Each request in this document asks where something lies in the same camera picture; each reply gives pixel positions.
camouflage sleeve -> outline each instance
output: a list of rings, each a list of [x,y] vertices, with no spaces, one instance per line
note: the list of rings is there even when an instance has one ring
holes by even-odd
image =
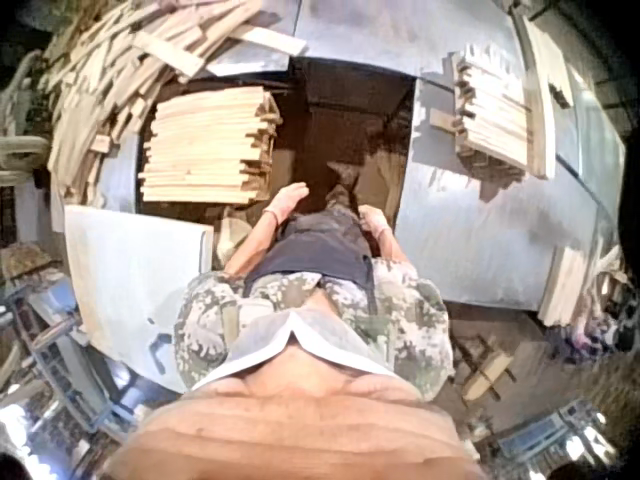
[[[225,315],[237,315],[243,284],[224,272],[208,272],[189,283],[174,327],[178,371],[191,388],[224,362]]]
[[[449,316],[435,286],[406,263],[374,259],[378,314],[391,318],[389,363],[432,400],[453,374]]]

person's right hand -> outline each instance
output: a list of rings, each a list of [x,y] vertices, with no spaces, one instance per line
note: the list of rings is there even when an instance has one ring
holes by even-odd
[[[361,205],[358,211],[360,212],[360,226],[363,230],[370,231],[376,241],[380,238],[382,232],[391,230],[387,218],[379,208],[371,205]]]
[[[273,213],[278,220],[278,225],[282,225],[282,222],[289,218],[291,212],[296,208],[298,202],[307,195],[309,195],[309,188],[306,183],[292,183],[281,188],[264,211]]]

dark apron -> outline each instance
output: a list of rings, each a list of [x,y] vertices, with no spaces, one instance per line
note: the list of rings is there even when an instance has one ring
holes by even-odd
[[[312,272],[355,283],[376,313],[371,250],[357,217],[336,206],[320,213],[293,218],[264,259],[247,275],[244,294],[259,278],[273,273]]]

camouflage jacket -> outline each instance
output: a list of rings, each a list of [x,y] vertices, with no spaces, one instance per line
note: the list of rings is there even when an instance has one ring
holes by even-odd
[[[340,317],[387,367],[415,385],[425,400],[438,393],[453,372],[449,318],[431,282],[404,263],[373,259],[377,313],[352,282],[319,273],[272,274],[258,279],[243,298],[244,283],[222,272],[194,279],[175,326],[178,369],[191,388],[224,362],[230,344],[252,318],[298,308],[316,287],[324,288]]]

forearm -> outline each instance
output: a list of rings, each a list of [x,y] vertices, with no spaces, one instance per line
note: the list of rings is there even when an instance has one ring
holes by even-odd
[[[378,246],[380,247],[380,256],[382,258],[396,262],[411,263],[400,248],[390,228],[386,228],[380,233],[378,236]]]
[[[277,228],[278,222],[275,216],[269,212],[263,213],[247,239],[229,259],[224,271],[237,277],[246,275],[253,270],[253,267],[260,263],[269,250]]]

